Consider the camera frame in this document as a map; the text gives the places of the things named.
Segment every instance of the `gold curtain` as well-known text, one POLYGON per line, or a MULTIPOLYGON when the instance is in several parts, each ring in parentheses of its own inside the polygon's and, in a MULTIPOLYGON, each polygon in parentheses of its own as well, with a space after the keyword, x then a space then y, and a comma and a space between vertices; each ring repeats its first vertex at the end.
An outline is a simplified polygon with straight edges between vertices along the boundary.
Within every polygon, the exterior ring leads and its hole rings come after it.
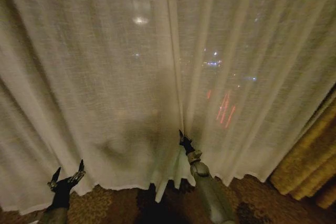
POLYGON ((317 204, 327 208, 336 200, 335 173, 336 99, 334 98, 281 161, 270 180, 281 194, 290 194, 297 200, 317 194, 317 204))

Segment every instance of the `sheer curtain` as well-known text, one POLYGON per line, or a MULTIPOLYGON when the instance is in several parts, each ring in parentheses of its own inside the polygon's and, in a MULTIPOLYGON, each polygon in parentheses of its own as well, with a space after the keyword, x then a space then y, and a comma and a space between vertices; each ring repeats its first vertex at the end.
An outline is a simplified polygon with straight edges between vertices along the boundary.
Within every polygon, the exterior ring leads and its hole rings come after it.
POLYGON ((336 81, 334 0, 0 0, 0 204, 194 181, 178 129, 228 185, 264 181, 336 81))

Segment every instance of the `robotic hand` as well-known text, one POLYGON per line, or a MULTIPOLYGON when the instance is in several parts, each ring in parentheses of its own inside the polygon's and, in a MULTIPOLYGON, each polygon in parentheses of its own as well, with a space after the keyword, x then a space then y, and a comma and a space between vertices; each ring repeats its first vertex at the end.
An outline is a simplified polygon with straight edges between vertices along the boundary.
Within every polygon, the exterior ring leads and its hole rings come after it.
POLYGON ((200 150, 191 145, 192 140, 180 131, 180 145, 185 149, 190 163, 190 171, 196 181, 203 205, 210 220, 215 224, 234 224, 234 214, 223 192, 209 172, 209 168, 201 162, 200 150))
POLYGON ((47 208, 47 211, 51 211, 56 208, 69 209, 70 191, 78 184, 85 174, 84 162, 83 160, 80 161, 78 172, 76 172, 72 177, 68 177, 57 182, 60 171, 61 167, 57 169, 51 178, 51 181, 47 183, 50 190, 55 193, 52 204, 47 208))
POLYGON ((54 173, 48 182, 50 190, 55 193, 52 204, 43 213, 38 224, 66 224, 67 212, 70 207, 70 191, 84 177, 84 162, 80 161, 78 172, 73 176, 57 182, 61 167, 54 173))

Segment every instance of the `red light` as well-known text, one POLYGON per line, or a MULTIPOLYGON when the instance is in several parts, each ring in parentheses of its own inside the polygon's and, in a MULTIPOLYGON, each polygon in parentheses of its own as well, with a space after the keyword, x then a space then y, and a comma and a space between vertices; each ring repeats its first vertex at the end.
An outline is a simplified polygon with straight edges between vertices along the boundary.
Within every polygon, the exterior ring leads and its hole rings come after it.
POLYGON ((227 128, 227 127, 229 126, 230 121, 231 121, 231 116, 233 115, 233 112, 235 112, 235 110, 236 110, 236 106, 234 105, 233 108, 232 108, 232 110, 231 110, 229 119, 228 119, 227 122, 226 122, 225 128, 227 128))
POLYGON ((230 91, 229 91, 229 93, 228 93, 228 95, 227 95, 227 99, 226 99, 226 101, 225 101, 225 108, 224 108, 224 112, 223 112, 223 115, 222 115, 222 119, 221 119, 221 123, 223 123, 223 120, 224 120, 224 118, 225 118, 225 113, 226 113, 226 109, 227 109, 227 105, 228 105, 228 103, 229 103, 229 100, 230 100, 230 91))
POLYGON ((206 93, 206 98, 210 99, 210 96, 211 96, 211 90, 208 90, 208 92, 206 93))
POLYGON ((224 98, 223 98, 223 102, 222 102, 222 105, 220 106, 220 108, 219 108, 219 110, 218 110, 218 115, 217 115, 216 120, 218 120, 218 118, 219 118, 219 115, 220 115, 220 112, 222 111, 222 108, 223 108, 223 106, 224 106, 224 102, 225 102, 225 100, 226 100, 226 97, 227 97, 227 94, 225 94, 225 96, 224 96, 224 98))

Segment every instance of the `floor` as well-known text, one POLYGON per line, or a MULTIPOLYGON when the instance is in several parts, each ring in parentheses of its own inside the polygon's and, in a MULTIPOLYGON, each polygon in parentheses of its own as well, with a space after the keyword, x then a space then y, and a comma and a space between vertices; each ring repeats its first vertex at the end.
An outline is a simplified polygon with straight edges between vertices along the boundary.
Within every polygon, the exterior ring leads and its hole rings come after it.
MULTIPOLYGON (((246 176, 234 179, 230 187, 217 181, 230 201, 237 223, 335 223, 336 208, 323 210, 311 200, 296 201, 279 194, 271 184, 246 176)), ((211 223, 198 198, 197 190, 182 180, 180 190, 169 182, 160 204, 154 202, 155 187, 149 190, 106 190, 96 186, 79 197, 71 194, 68 223, 211 223)), ((29 223, 42 211, 20 216, 17 212, 0 212, 0 223, 29 223)))

